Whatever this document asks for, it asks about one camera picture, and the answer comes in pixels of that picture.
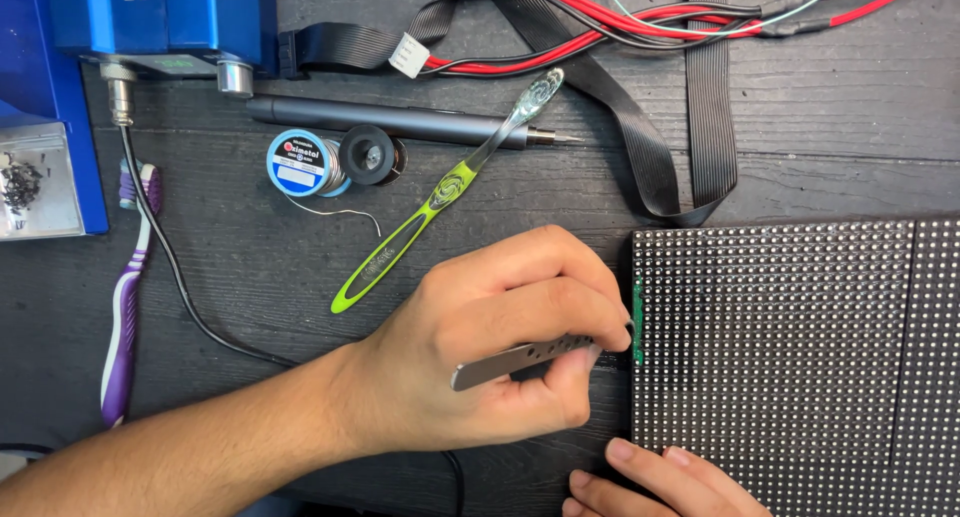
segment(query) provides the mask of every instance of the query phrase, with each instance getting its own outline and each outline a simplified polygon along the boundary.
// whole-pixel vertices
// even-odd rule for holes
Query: green wire
[[[769,19],[769,20],[763,20],[763,21],[761,21],[759,24],[752,24],[752,25],[750,25],[750,26],[743,27],[743,28],[741,28],[741,29],[739,29],[739,30],[731,30],[731,31],[726,31],[726,32],[720,32],[720,31],[717,31],[717,32],[701,32],[701,31],[697,31],[697,30],[682,30],[682,29],[678,29],[678,28],[670,28],[670,27],[667,27],[667,26],[658,26],[657,24],[651,24],[650,22],[644,22],[643,20],[640,20],[640,19],[637,18],[636,16],[633,16],[632,14],[630,14],[630,10],[628,10],[627,7],[624,7],[623,4],[620,3],[620,0],[613,0],[613,3],[615,3],[616,6],[617,6],[618,8],[620,8],[620,11],[622,11],[624,15],[626,15],[627,17],[630,17],[631,19],[639,22],[640,24],[643,24],[644,26],[647,26],[647,27],[650,27],[650,28],[655,28],[655,29],[657,29],[657,30],[665,30],[665,31],[669,31],[669,32],[682,33],[682,34],[687,34],[687,35],[699,35],[699,36],[707,36],[707,37],[718,37],[718,36],[731,36],[731,35],[741,34],[741,33],[745,32],[745,31],[747,31],[747,30],[751,30],[751,29],[754,29],[754,28],[761,28],[761,27],[766,26],[766,25],[768,25],[768,24],[773,24],[774,22],[779,22],[779,21],[781,21],[781,20],[789,19],[790,17],[793,17],[793,16],[795,16],[795,15],[798,15],[800,12],[805,11],[805,10],[808,9],[809,7],[812,7],[815,3],[819,2],[819,1],[821,1],[821,0],[810,0],[809,2],[804,3],[803,5],[801,5],[801,6],[797,7],[797,8],[794,8],[793,10],[790,10],[789,12],[785,12],[784,14],[781,14],[781,15],[779,15],[779,16],[774,16],[773,18],[771,18],[771,19]]]

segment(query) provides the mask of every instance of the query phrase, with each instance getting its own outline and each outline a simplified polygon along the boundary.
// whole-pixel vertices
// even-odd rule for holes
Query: purple toothbrush
[[[161,210],[161,171],[152,164],[137,164],[140,181],[147,192],[150,210],[156,215]],[[130,399],[130,387],[134,374],[134,338],[137,336],[137,303],[140,272],[147,264],[150,252],[150,221],[137,203],[134,176],[126,160],[120,162],[120,207],[140,212],[140,238],[136,250],[126,264],[113,290],[113,333],[106,353],[103,379],[100,386],[100,413],[103,423],[114,428],[123,423]]]

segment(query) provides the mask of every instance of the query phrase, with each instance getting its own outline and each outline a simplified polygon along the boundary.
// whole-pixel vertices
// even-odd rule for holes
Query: ribbon cable
[[[726,0],[690,0],[715,1]],[[546,0],[493,0],[534,50],[546,50],[574,35]],[[433,0],[414,18],[407,33],[424,46],[437,44],[450,30],[457,0]],[[690,29],[711,27],[691,21]],[[297,79],[305,70],[369,72],[383,69],[401,37],[374,28],[321,22],[280,35],[281,76]],[[642,214],[668,226],[702,225],[737,185],[737,142],[728,86],[728,44],[686,51],[690,176],[693,206],[681,211],[677,171],[670,147],[641,106],[596,60],[581,54],[562,62],[565,83],[606,105],[613,113],[630,158]]]

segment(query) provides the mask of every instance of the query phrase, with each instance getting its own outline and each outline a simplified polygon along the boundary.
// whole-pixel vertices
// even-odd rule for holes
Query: white connector
[[[429,57],[430,51],[427,47],[410,36],[410,33],[404,32],[400,44],[396,45],[396,50],[393,50],[393,55],[390,56],[390,65],[410,78],[417,78]]]

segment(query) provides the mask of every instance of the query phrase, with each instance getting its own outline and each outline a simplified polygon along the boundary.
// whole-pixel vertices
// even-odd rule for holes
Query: fingernail
[[[574,470],[570,473],[570,487],[582,489],[591,482],[594,477],[583,470]]]
[[[663,456],[678,464],[679,466],[688,466],[690,465],[690,453],[687,452],[684,448],[678,448],[677,446],[670,446],[667,449],[663,450]]]
[[[595,344],[591,344],[590,347],[586,349],[586,372],[594,370],[594,365],[597,364],[597,359],[600,358],[602,352],[603,349]]]
[[[567,498],[563,501],[563,517],[577,517],[584,512],[582,503],[574,498]]]
[[[634,456],[634,446],[623,438],[614,438],[606,444],[606,456],[614,461],[628,461]]]

